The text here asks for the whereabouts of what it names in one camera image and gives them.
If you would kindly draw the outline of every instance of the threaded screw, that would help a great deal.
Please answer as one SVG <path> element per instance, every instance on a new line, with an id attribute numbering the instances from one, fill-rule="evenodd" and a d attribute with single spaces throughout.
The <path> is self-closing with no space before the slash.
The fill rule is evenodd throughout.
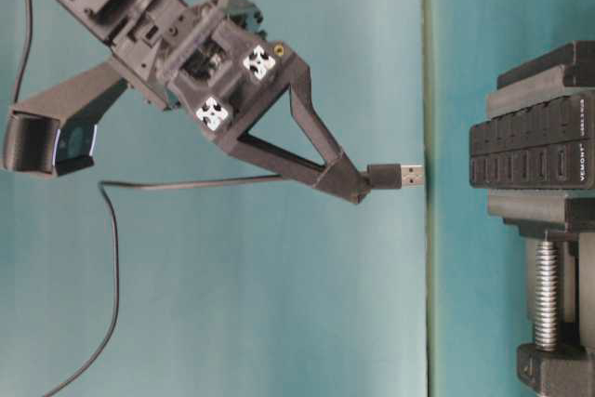
<path id="1" fill-rule="evenodd" d="M 537 243 L 535 252 L 535 346 L 540 351 L 558 348 L 559 259 L 553 242 Z"/>

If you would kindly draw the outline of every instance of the screw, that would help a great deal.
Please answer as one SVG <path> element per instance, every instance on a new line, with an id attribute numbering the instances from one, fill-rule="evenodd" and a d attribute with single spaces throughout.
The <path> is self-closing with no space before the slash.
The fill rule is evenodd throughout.
<path id="1" fill-rule="evenodd" d="M 281 44 L 277 44 L 273 51 L 275 52 L 275 55 L 277 55 L 279 58 L 282 58 L 285 54 L 285 48 Z"/>
<path id="2" fill-rule="evenodd" d="M 535 346 L 540 351 L 558 348 L 558 249 L 553 242 L 537 243 L 535 251 Z"/>

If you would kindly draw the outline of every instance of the black cable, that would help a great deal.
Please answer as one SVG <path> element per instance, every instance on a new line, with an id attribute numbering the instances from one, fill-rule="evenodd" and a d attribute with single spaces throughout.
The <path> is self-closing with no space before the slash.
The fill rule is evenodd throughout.
<path id="1" fill-rule="evenodd" d="M 33 42 L 33 1 L 25 0 L 25 42 L 23 44 L 22 54 L 20 56 L 19 68 L 17 71 L 17 79 L 12 91 L 12 103 L 16 104 L 19 101 L 20 86 L 22 85 L 22 79 L 25 75 L 25 69 L 29 60 L 29 54 L 31 53 L 31 44 Z"/>
<path id="2" fill-rule="evenodd" d="M 22 80 L 27 68 L 27 62 L 29 60 L 29 54 L 31 53 L 31 45 L 33 42 L 33 2 L 32 0 L 25 0 L 25 14 L 26 14 L 26 35 L 25 43 L 23 46 L 22 54 L 19 62 L 19 69 L 17 72 L 17 78 L 15 80 L 12 101 L 17 103 L 20 96 L 20 87 Z M 199 180 L 199 181 L 188 181 L 179 183 L 129 183 L 124 181 L 101 181 L 99 186 L 99 193 L 101 198 L 105 202 L 110 214 L 112 222 L 112 248 L 113 248 L 113 306 L 112 306 L 112 319 L 108 330 L 100 342 L 99 346 L 95 349 L 89 359 L 81 365 L 71 376 L 62 381 L 58 386 L 45 393 L 43 397 L 52 397 L 58 392 L 66 388 L 68 385 L 73 383 L 76 379 L 84 374 L 84 372 L 99 358 L 105 347 L 112 339 L 113 332 L 118 322 L 118 316 L 120 313 L 120 243 L 118 236 L 118 221 L 115 215 L 115 209 L 113 207 L 112 199 L 107 193 L 107 188 L 120 188 L 127 190 L 140 190 L 140 191 L 173 191 L 173 190 L 190 190 L 198 188 L 215 188 L 223 186 L 238 186 L 252 183 L 264 183 L 272 181 L 283 181 L 285 180 L 281 176 L 270 175 L 270 176 L 259 176 L 259 177 L 244 177 L 238 179 L 219 179 L 219 180 Z"/>
<path id="3" fill-rule="evenodd" d="M 103 180 L 99 183 L 99 193 L 105 202 L 112 221 L 112 246 L 113 246 L 113 310 L 112 320 L 108 327 L 105 337 L 100 342 L 89 359 L 76 370 L 70 377 L 61 382 L 50 392 L 44 394 L 43 397 L 51 397 L 73 383 L 76 379 L 84 374 L 84 372 L 99 358 L 107 344 L 112 338 L 116 324 L 118 322 L 118 315 L 120 313 L 120 244 L 118 236 L 118 221 L 115 215 L 112 199 L 107 193 L 107 188 L 120 188 L 126 190 L 137 191 L 174 191 L 174 190 L 190 190 L 198 188 L 216 188 L 223 186 L 239 186 L 254 183 L 264 183 L 273 181 L 285 180 L 281 176 L 259 176 L 259 177 L 243 177 L 237 179 L 219 179 L 219 180 L 199 180 L 188 181 L 180 183 L 129 183 L 124 181 L 108 181 Z"/>

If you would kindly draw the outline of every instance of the usb-a plug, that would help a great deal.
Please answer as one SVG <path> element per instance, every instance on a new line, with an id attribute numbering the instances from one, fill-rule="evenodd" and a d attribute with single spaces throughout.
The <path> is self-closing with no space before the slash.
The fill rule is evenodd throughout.
<path id="1" fill-rule="evenodd" d="M 372 190 L 400 190 L 424 184 L 422 165 L 369 165 L 364 173 Z"/>
<path id="2" fill-rule="evenodd" d="M 425 181 L 424 166 L 401 165 L 401 186 L 419 186 Z"/>

